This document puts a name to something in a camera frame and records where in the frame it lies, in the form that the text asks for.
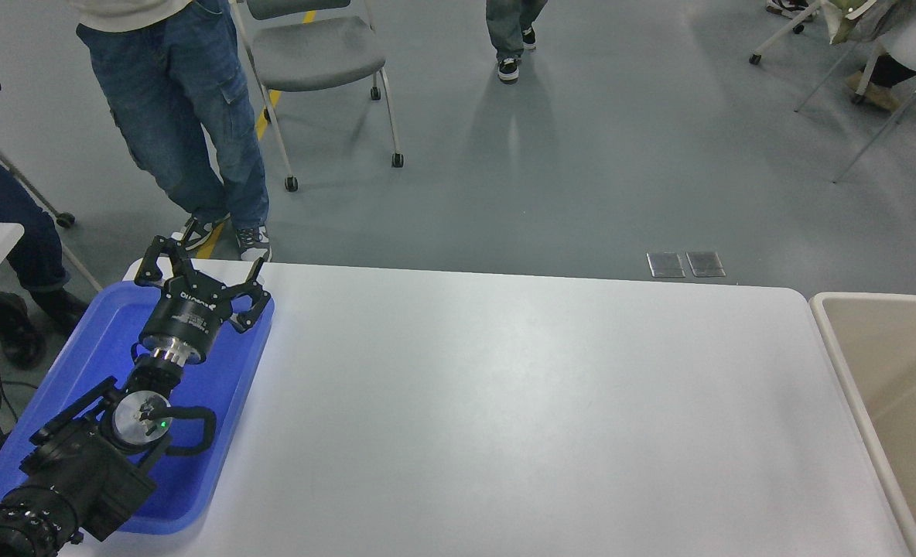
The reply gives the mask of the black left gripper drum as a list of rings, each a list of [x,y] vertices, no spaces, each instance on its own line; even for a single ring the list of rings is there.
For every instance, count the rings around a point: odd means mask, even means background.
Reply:
[[[169,349],[178,357],[185,356],[188,364],[203,363],[222,324],[233,313],[225,289],[223,282],[204,274],[167,279],[138,341],[152,353]]]

